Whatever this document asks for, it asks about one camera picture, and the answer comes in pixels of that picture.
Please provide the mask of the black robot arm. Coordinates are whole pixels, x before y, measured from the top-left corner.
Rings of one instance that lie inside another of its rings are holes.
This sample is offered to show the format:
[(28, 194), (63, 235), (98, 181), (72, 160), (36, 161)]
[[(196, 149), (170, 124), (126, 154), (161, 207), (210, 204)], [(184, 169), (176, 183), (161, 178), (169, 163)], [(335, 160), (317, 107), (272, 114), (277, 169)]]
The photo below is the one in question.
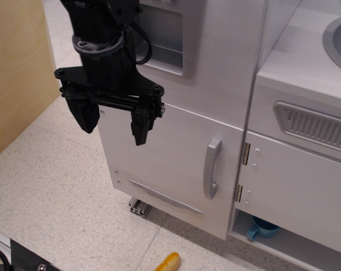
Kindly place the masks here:
[[(136, 145), (146, 143), (154, 121), (162, 117), (164, 88), (142, 76), (137, 66), (152, 57), (151, 41), (135, 22), (139, 1), (62, 1), (73, 28), (72, 44), (80, 55), (79, 67), (59, 68), (54, 75), (77, 123), (92, 133), (100, 118), (99, 106), (131, 113)], [(133, 34), (148, 44), (138, 60)]]

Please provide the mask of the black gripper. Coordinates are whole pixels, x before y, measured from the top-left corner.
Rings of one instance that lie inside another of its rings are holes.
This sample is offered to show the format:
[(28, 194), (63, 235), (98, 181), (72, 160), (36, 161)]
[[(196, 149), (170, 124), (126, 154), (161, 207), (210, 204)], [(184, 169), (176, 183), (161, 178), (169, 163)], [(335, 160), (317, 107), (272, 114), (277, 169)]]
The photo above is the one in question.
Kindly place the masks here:
[(54, 75), (60, 92), (80, 128), (92, 133), (98, 124), (98, 104), (131, 112), (137, 146), (146, 143), (155, 117), (162, 117), (164, 88), (142, 76), (134, 56), (121, 51), (111, 57), (82, 56), (79, 67), (59, 68)]

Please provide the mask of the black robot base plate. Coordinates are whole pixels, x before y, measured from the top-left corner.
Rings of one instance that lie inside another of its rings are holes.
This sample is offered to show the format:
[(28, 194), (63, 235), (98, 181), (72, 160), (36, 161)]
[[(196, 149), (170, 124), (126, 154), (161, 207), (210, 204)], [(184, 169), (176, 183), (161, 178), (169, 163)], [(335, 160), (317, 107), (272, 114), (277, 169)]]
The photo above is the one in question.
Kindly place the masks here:
[(60, 271), (54, 264), (38, 256), (20, 243), (10, 240), (12, 270)]

